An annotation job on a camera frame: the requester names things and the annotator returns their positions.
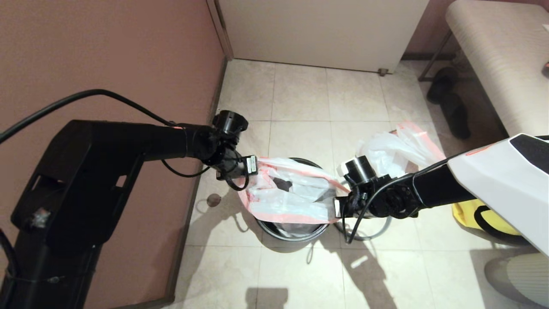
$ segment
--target trash bag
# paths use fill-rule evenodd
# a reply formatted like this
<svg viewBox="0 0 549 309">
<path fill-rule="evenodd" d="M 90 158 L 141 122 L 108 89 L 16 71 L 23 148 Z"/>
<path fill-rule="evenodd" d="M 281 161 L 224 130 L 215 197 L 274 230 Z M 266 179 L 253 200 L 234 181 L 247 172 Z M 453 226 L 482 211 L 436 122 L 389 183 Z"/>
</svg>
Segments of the trash bag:
<svg viewBox="0 0 549 309">
<path fill-rule="evenodd" d="M 257 167 L 258 174 L 251 176 L 248 187 L 238 193 L 255 218 L 299 224 L 338 220 L 334 197 L 347 195 L 349 191 L 326 171 L 289 158 L 261 157 L 257 159 Z"/>
<path fill-rule="evenodd" d="M 378 175 L 400 177 L 406 174 L 408 162 L 425 168 L 446 157 L 427 132 L 412 122 L 396 126 L 396 134 L 376 133 L 368 144 L 358 143 L 356 156 L 366 156 Z"/>
</svg>

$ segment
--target bench leg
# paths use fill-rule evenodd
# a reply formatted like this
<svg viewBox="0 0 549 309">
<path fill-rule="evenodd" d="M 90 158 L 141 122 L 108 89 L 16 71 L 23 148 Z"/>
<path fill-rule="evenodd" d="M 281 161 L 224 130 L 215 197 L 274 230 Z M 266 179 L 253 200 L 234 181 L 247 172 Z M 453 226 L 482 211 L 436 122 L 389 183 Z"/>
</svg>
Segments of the bench leg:
<svg viewBox="0 0 549 309">
<path fill-rule="evenodd" d="M 427 75 L 427 72 L 429 72 L 429 70 L 433 66 L 433 63 L 435 63 L 435 60 L 439 56 L 440 52 L 442 51 L 446 43 L 448 43 L 448 40 L 450 39 L 451 36 L 452 36 L 452 30 L 448 30 L 448 33 L 444 36 L 444 39 L 442 40 L 439 48 L 436 50 L 436 52 L 434 53 L 433 57 L 431 58 L 431 60 L 429 61 L 429 63 L 427 64 L 423 72 L 421 72 L 421 75 L 417 78 L 418 81 L 432 81 L 432 78 L 426 78 L 425 75 Z"/>
</svg>

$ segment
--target trash can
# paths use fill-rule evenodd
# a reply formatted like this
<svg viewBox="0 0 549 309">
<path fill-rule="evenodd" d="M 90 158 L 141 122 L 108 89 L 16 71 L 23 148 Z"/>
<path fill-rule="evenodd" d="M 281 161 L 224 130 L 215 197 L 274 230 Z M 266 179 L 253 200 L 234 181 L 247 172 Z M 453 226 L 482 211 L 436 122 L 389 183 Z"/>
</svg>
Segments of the trash can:
<svg viewBox="0 0 549 309">
<path fill-rule="evenodd" d="M 321 168 L 318 164 L 301 158 L 290 158 L 296 162 Z M 294 224 L 294 223 L 274 223 L 256 219 L 259 226 L 274 238 L 293 241 L 309 242 L 326 231 L 329 224 Z"/>
</svg>

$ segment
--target black slipper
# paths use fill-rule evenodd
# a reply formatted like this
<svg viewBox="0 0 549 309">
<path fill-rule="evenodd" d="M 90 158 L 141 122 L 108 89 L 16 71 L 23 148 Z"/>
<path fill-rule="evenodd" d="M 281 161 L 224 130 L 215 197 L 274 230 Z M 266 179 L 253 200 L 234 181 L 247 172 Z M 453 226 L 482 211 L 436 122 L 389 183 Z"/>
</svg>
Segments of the black slipper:
<svg viewBox="0 0 549 309">
<path fill-rule="evenodd" d="M 462 140 L 471 136 L 467 125 L 467 109 L 457 94 L 445 94 L 440 100 L 440 108 L 453 136 Z"/>
<path fill-rule="evenodd" d="M 457 83 L 457 77 L 457 71 L 450 67 L 442 68 L 436 72 L 429 92 L 427 92 L 427 101 L 440 104 L 442 97 L 452 92 L 453 86 Z"/>
</svg>

